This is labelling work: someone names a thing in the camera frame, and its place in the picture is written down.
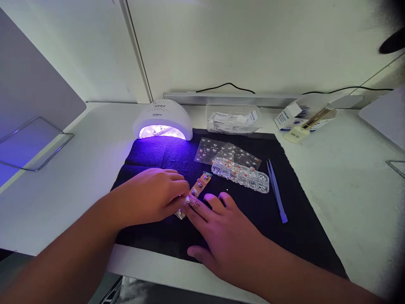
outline purple light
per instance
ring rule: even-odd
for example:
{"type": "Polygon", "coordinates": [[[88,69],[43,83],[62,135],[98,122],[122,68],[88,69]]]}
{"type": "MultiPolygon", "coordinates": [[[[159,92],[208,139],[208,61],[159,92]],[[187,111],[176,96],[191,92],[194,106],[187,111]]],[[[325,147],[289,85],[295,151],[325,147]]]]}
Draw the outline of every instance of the purple light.
{"type": "Polygon", "coordinates": [[[139,132],[139,138],[152,136],[172,136],[186,140],[186,137],[181,131],[165,125],[150,125],[147,127],[143,127],[139,132]]]}

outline hand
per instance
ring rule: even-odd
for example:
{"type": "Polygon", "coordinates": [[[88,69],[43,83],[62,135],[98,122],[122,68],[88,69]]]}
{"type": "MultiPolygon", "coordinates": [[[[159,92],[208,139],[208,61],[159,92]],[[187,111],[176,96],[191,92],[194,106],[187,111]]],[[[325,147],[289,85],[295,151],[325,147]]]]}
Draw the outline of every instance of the hand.
{"type": "Polygon", "coordinates": [[[190,186],[176,170],[151,168],[108,193],[98,204],[118,229],[158,222],[181,208],[190,186]]]}
{"type": "Polygon", "coordinates": [[[272,259],[274,251],[280,247],[256,229],[229,194],[222,192],[219,199],[212,194],[204,196],[212,210],[200,201],[193,207],[183,204],[181,210],[205,238],[211,250],[191,246],[187,254],[220,279],[258,293],[257,288],[263,283],[260,280],[266,281],[268,276],[264,264],[272,259]]]}

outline tweezers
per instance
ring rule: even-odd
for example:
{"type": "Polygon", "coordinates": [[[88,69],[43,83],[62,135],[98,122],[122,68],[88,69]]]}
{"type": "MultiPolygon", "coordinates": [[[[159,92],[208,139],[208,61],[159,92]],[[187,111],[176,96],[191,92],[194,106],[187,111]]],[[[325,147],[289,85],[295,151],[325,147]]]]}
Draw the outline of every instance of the tweezers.
{"type": "Polygon", "coordinates": [[[266,163],[267,163],[267,170],[269,171],[271,187],[273,188],[273,192],[275,195],[275,199],[277,201],[278,209],[280,210],[281,222],[283,224],[285,224],[286,222],[288,222],[287,215],[284,212],[283,203],[281,202],[280,191],[278,190],[277,180],[274,175],[273,167],[271,166],[270,160],[267,160],[266,163]]]}

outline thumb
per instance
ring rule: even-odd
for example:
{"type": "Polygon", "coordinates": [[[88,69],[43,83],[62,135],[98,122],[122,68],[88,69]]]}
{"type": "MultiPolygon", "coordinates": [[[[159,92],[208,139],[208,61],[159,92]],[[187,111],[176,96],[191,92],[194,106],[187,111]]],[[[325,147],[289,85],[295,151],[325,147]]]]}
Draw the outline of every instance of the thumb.
{"type": "Polygon", "coordinates": [[[200,263],[202,263],[214,274],[216,273],[218,269],[218,264],[209,250],[202,248],[200,246],[191,246],[187,249],[187,254],[195,258],[200,263]]]}
{"type": "Polygon", "coordinates": [[[183,196],[178,196],[173,199],[166,207],[165,207],[165,215],[168,217],[172,214],[175,214],[177,210],[181,209],[185,198],[183,196]]]}

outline fingernail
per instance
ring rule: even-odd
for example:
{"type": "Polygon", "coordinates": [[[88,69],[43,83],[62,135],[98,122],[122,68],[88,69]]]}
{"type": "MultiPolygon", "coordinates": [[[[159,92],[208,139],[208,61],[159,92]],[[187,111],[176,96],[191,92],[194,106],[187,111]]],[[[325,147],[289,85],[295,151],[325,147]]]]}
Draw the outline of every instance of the fingernail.
{"type": "Polygon", "coordinates": [[[192,249],[187,249],[187,254],[192,258],[194,257],[194,251],[192,249]]]}

